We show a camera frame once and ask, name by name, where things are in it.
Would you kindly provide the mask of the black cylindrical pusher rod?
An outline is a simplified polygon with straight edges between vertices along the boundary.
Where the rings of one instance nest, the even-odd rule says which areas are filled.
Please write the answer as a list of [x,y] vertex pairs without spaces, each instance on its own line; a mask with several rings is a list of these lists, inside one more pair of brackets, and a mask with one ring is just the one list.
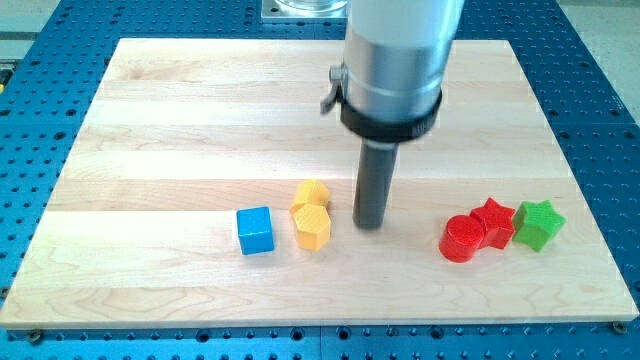
[[381,227],[399,145],[364,140],[361,144],[353,221],[362,229]]

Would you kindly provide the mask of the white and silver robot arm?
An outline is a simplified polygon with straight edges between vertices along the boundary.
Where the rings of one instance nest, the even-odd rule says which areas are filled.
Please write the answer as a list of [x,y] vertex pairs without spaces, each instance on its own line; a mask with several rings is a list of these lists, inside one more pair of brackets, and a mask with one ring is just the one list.
[[320,111],[361,140],[354,223],[379,228],[401,143],[433,126],[464,3],[461,0],[351,0],[342,61],[329,70]]

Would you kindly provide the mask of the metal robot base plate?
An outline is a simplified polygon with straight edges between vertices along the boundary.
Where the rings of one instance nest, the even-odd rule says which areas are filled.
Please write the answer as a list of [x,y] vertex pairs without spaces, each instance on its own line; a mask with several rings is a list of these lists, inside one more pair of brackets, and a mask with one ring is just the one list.
[[259,0],[263,20],[343,18],[347,0]]

